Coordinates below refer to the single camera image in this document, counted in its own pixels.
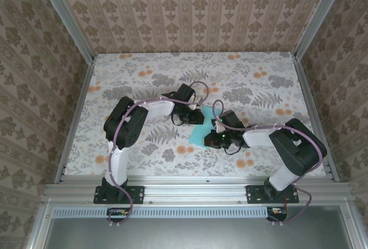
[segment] table surface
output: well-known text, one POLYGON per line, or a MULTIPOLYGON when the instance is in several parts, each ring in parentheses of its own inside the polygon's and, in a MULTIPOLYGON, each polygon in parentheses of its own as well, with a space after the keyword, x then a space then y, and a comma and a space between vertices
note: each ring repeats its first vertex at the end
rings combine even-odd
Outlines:
MULTIPOLYGON (((288 52, 105 54, 98 55, 94 65, 67 175, 106 172, 109 151, 103 125, 121 97, 155 98, 182 83, 207 83, 210 94, 204 106, 221 99, 225 110, 235 111, 245 125, 283 124, 296 117, 312 130, 288 52)), ((204 97, 201 85, 193 87, 204 97)), ((131 148, 128 175, 265 176, 282 164, 270 147, 227 155, 190 144, 193 128, 175 126, 169 116, 147 121, 131 148)), ((311 175, 325 175, 323 167, 311 175)))

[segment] wire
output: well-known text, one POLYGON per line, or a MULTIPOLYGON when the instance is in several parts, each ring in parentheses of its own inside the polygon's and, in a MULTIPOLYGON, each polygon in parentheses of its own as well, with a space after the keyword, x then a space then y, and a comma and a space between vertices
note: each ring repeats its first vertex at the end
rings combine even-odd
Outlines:
POLYGON ((199 83, 199 84, 204 85, 204 86, 206 87, 206 90, 207 90, 207 92, 206 92, 206 96, 205 96, 201 101, 197 102, 197 105, 201 105, 201 104, 202 104, 202 103, 204 103, 204 102, 206 101, 206 99, 208 98, 208 95, 209 95, 209 88, 208 88, 207 84, 206 84, 206 83, 204 83, 203 81, 194 81, 194 82, 192 82, 192 83, 189 85, 189 87, 192 87, 192 85, 194 85, 194 84, 196 84, 196 83, 199 83))
POLYGON ((181 125, 183 125, 183 121, 182 121, 182 123, 181 124, 176 124, 175 122, 174 122, 174 114, 172 114, 171 115, 171 121, 172 121, 172 124, 174 124, 174 125, 176 125, 177 127, 179 127, 179 126, 181 126, 181 125))
POLYGON ((274 216, 270 216, 270 215, 269 215, 269 217, 270 217, 271 219, 273 219, 273 220, 274 220, 274 222, 276 222, 276 223, 282 224, 282 223, 292 222, 293 220, 295 220, 295 219, 297 219, 298 217, 300 217, 300 216, 302 215, 302 213, 304 213, 304 211, 308 208, 309 204, 311 204, 311 202, 312 202, 312 195, 311 195, 309 192, 307 192, 306 190, 301 189, 300 187, 298 187, 298 186, 296 186, 296 185, 294 185, 294 184, 292 184, 292 186, 293 186, 293 187, 295 187, 298 191, 301 191, 302 193, 307 194, 307 195, 309 196, 309 199, 308 199, 307 203, 304 205, 304 207, 301 209, 301 211, 300 211, 300 212, 298 212, 295 216, 293 216, 293 217, 292 217, 292 218, 290 218, 290 219, 287 219, 287 220, 284 220, 284 221, 279 221, 279 220, 278 220, 277 218, 275 218, 274 216))
POLYGON ((234 155, 234 154, 238 153, 238 152, 241 150, 241 148, 242 148, 242 147, 239 147, 239 148, 237 149, 237 151, 232 152, 232 153, 227 153, 226 148, 224 148, 224 151, 225 151, 225 153, 226 153, 227 155, 234 155))
MULTIPOLYGON (((222 125, 224 128, 227 128, 227 129, 231 129, 231 130, 238 130, 238 131, 251 131, 251 130, 256 130, 256 129, 274 129, 274 128, 284 128, 284 129, 287 129, 287 130, 290 130, 290 131, 293 131, 294 133, 296 134, 299 134, 300 136, 302 136, 303 138, 305 138, 307 141, 309 141, 311 143, 311 145, 313 145, 313 147, 315 148, 315 150, 317 151, 317 154, 318 154, 318 157, 319 157, 319 161, 318 163, 312 167, 310 170, 307 171, 307 173, 315 170, 316 168, 318 168, 321 164, 322 164, 322 161, 323 161, 323 155, 322 155, 322 152, 321 152, 321 149, 318 147, 318 145, 308 136, 306 135, 305 133, 301 132, 300 130, 298 129, 295 129, 295 128, 292 128, 292 127, 288 127, 286 125, 282 125, 282 124, 274 124, 274 125, 262 125, 262 126, 254 126, 254 127, 246 127, 246 128, 235 128, 235 127, 230 127, 229 125, 225 125, 221 120, 220 118, 218 117, 218 115, 216 114, 215 112, 215 106, 216 106, 216 103, 221 103, 221 113, 220 115, 222 114, 223 110, 224 110, 224 103, 222 100, 220 99, 217 99, 213 102, 213 105, 212 105, 212 114, 213 114, 213 117, 215 118, 215 120, 220 124, 222 125)), ((297 181, 299 181, 301 178, 303 177, 300 176, 299 178, 297 178, 294 183, 296 183, 297 181)))
MULTIPOLYGON (((290 130, 290 131, 293 131, 294 133, 296 134, 299 134, 300 136, 302 136, 303 138, 305 138, 307 141, 309 141, 311 143, 311 145, 313 145, 313 147, 315 148, 315 150, 317 151, 317 154, 318 154, 318 157, 319 157, 319 160, 318 160, 318 163, 313 166, 310 170, 308 170, 306 173, 309 173, 315 169, 317 169, 321 164, 322 164, 322 161, 323 161, 323 155, 322 155, 322 152, 321 152, 321 149, 318 147, 318 145, 308 136, 306 135, 305 133, 299 131, 298 129, 295 129, 295 128, 292 128, 292 127, 288 127, 286 125, 279 125, 279 124, 274 124, 274 125, 265 125, 265 126, 254 126, 254 127, 247 127, 247 128, 235 128, 235 127, 230 127, 228 125, 225 125, 221 120, 220 118, 218 117, 218 115, 216 114, 215 112, 215 106, 216 106, 216 103, 221 103, 221 113, 223 112, 224 110, 224 103, 222 100, 220 99, 217 99, 213 102, 213 105, 212 105, 212 114, 213 114, 213 117, 215 118, 215 120, 220 124, 222 125, 223 127, 225 128, 228 128, 228 129, 231 129, 231 130, 238 130, 238 131, 251 131, 251 130, 256 130, 256 129, 274 129, 274 128, 283 128, 283 129, 287 129, 287 130, 290 130)), ((288 220, 285 220, 283 222, 280 222, 278 221, 275 217, 273 216, 270 216, 273 220, 275 220, 275 222, 277 223, 287 223, 287 222, 291 222, 293 220, 295 220, 296 218, 298 218, 305 210, 306 208, 309 206, 309 204, 312 202, 312 195, 310 193, 308 193, 306 190, 303 190, 301 188, 299 188, 298 186, 295 185, 296 182, 298 182, 301 178, 304 177, 304 175, 298 177, 293 183, 292 183, 292 186, 294 188, 296 188, 297 190, 307 194, 309 196, 309 200, 308 202, 305 204, 305 206, 302 208, 302 210, 296 214, 294 217, 288 219, 288 220)))
MULTIPOLYGON (((201 101, 198 101, 198 102, 185 102, 185 101, 180 101, 180 100, 177 100, 177 99, 171 99, 171 98, 167 98, 167 97, 159 97, 159 98, 152 98, 152 99, 148 99, 146 101, 140 101, 140 102, 136 102, 134 103, 126 112, 125 114, 122 116, 121 118, 121 121, 119 122, 116 130, 115 130, 115 134, 114 134, 114 138, 113 138, 113 148, 112 150, 110 151, 110 154, 109 154, 109 161, 108 161, 108 165, 109 165, 109 175, 110 175, 110 178, 111 178, 111 181, 113 182, 113 184, 119 189, 121 190, 125 195, 126 197, 128 198, 129 200, 129 212, 128 214, 125 216, 125 218, 123 220, 121 220, 120 222, 116 223, 117 225, 120 225, 121 223, 124 223, 127 221, 127 219, 130 217, 130 215, 132 214, 133 212, 133 199, 132 197, 130 196, 130 194, 125 190, 123 189, 114 179, 113 177, 113 173, 112 173, 112 164, 111 164, 111 159, 112 159, 112 155, 113 155, 113 152, 116 150, 116 140, 117 140, 117 136, 118 136, 118 133, 120 131, 120 128, 122 127, 122 124, 124 123, 125 119, 129 116, 129 114, 131 113, 131 111, 141 105, 141 104, 145 104, 145 103, 148 103, 148 102, 158 102, 158 101, 170 101, 170 102, 177 102, 179 104, 185 104, 185 105, 193 105, 193 104, 196 104, 196 105, 201 105, 207 98, 208 98, 208 95, 209 95, 209 88, 208 88, 208 85, 202 81, 194 81, 192 84, 190 84, 189 87, 191 87, 192 85, 196 84, 196 83, 200 83, 200 84, 203 84, 205 87, 206 87, 206 90, 207 90, 207 93, 206 93, 206 96, 204 97, 204 99, 202 99, 201 101)), ((110 222, 110 225, 113 225, 114 222, 111 221, 111 214, 113 212, 110 212, 109 214, 109 217, 108 217, 108 221, 110 222)))

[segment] aluminum frame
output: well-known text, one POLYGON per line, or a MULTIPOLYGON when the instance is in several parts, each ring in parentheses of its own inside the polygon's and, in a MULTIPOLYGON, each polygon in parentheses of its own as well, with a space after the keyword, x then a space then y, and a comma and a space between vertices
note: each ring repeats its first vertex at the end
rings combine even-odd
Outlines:
MULTIPOLYGON (((300 60, 294 61, 305 104, 310 115, 315 135, 327 144, 324 132, 313 102, 312 94, 306 80, 300 60)), ((95 187, 101 184, 100 175, 62 175, 70 153, 72 141, 79 122, 87 89, 93 74, 90 66, 85 76, 82 91, 78 99, 67 142, 62 154, 55 184, 46 185, 41 208, 31 233, 28 249, 43 248, 51 225, 53 210, 56 207, 96 206, 127 207, 128 205, 95 205, 93 197, 95 187)), ((298 186, 309 191, 313 197, 312 206, 340 206, 344 222, 353 248, 368 248, 367 237, 360 221, 356 207, 351 206, 352 195, 348 183, 339 182, 329 148, 324 167, 326 176, 305 177, 298 186)), ((248 205, 246 185, 261 185, 266 177, 147 177, 130 176, 130 185, 145 186, 144 206, 146 207, 246 207, 246 206, 280 206, 280 204, 248 205)), ((299 194, 300 203, 305 205, 308 196, 299 194)))
POLYGON ((69 11, 64 0, 50 0, 52 6, 56 9, 58 15, 62 19, 65 27, 69 31, 71 37, 73 38, 76 46, 78 47, 80 53, 84 57, 88 65, 93 62, 93 49, 85 39, 83 32, 79 28, 78 24, 74 20, 72 13, 69 11))
POLYGON ((312 18, 308 22, 308 26, 295 48, 295 54, 298 58, 301 59, 303 57, 334 1, 335 0, 320 0, 318 3, 312 18))

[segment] blue towel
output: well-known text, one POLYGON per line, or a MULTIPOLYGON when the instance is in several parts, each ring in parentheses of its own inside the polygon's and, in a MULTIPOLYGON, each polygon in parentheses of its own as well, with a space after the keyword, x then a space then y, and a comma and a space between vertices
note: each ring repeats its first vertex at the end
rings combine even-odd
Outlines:
MULTIPOLYGON (((215 109, 216 115, 221 113, 221 110, 215 109)), ((214 119, 212 107, 203 106, 202 114, 205 116, 205 121, 202 125, 196 125, 189 137, 189 143, 199 145, 200 147, 208 148, 204 145, 204 138, 214 129, 211 120, 214 119)))

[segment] wall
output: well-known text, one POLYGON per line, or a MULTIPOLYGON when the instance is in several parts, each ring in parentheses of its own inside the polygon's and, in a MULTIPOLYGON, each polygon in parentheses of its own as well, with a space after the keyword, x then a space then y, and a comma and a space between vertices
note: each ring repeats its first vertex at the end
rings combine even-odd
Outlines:
POLYGON ((368 0, 336 0, 302 63, 339 175, 368 229, 368 0))
POLYGON ((65 0, 95 54, 294 51, 319 0, 65 0))
POLYGON ((49 0, 0 0, 0 248, 21 248, 32 229, 85 70, 49 0))

